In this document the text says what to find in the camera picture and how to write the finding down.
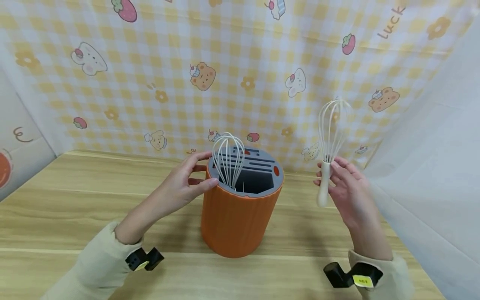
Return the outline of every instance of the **whisk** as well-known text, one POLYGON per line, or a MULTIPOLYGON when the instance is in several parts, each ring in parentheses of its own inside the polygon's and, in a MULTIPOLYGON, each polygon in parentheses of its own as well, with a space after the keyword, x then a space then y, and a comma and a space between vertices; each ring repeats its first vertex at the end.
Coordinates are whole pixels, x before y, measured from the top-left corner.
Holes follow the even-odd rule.
POLYGON ((212 153, 213 163, 220 174, 220 181, 236 191, 235 186, 245 159, 243 142, 231 133, 225 132, 213 144, 212 153))
POLYGON ((338 97, 325 104, 318 114, 320 151, 323 155, 322 182, 317 197, 319 207, 327 205, 330 164, 347 139, 351 115, 350 104, 338 97))

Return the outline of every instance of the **wood grain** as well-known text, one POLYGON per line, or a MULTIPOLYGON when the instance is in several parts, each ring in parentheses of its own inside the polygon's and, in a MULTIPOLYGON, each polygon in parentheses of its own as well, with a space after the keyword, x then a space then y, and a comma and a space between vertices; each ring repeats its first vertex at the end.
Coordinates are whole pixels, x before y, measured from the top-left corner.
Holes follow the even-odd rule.
MULTIPOLYGON (((86 151, 56 159, 0 203, 0 299, 40 297, 101 228, 141 202, 176 164, 86 151)), ((332 261, 349 269, 352 243, 333 204, 316 207, 316 193, 312 177, 287 173, 262 244, 241 259, 220 257, 205 245, 202 199, 196 199, 151 228, 144 247, 157 247, 165 261, 154 272, 129 276, 113 299, 360 299, 353 287, 334 290, 323 274, 332 261)), ((444 299, 388 224, 383 226, 408 263, 414 299, 444 299)))

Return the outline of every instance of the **sleeve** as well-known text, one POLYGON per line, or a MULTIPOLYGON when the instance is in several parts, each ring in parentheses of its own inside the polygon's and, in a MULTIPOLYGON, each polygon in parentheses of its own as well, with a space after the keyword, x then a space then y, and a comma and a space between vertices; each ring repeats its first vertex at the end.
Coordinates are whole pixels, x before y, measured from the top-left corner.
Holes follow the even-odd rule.
POLYGON ((125 259, 141 248, 143 238, 135 245, 123 245, 114 233, 118 222, 103 228, 80 252, 77 262, 41 300, 106 300, 123 286, 131 272, 125 259))
POLYGON ((356 263, 367 263, 383 272, 382 278, 375 288, 359 288, 363 300, 411 300, 415 292, 408 276, 408 267, 405 260, 394 253, 392 261, 380 261, 361 256, 353 250, 348 252, 350 266, 356 263))

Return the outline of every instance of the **utensil holder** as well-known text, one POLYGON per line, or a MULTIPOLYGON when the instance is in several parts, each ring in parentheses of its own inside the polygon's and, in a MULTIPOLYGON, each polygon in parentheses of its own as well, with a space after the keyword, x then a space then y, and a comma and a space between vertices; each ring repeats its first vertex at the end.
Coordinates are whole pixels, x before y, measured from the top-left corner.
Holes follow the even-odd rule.
MULTIPOLYGON (((233 148, 232 154, 238 154, 233 148)), ((249 255, 262 242, 280 195, 282 167, 265 151, 245 148, 235 189, 221 181, 213 159, 208 161, 206 178, 219 178, 220 183, 204 195, 201 231, 205 243, 224 257, 249 255)))

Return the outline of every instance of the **orange circle print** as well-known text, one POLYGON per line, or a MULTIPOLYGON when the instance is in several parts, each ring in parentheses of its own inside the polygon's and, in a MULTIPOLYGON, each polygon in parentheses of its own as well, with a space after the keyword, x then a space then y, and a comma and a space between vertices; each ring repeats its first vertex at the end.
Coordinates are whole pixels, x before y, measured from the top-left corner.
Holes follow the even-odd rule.
POLYGON ((12 163, 7 150, 0 150, 0 189, 7 185, 12 175, 12 163))

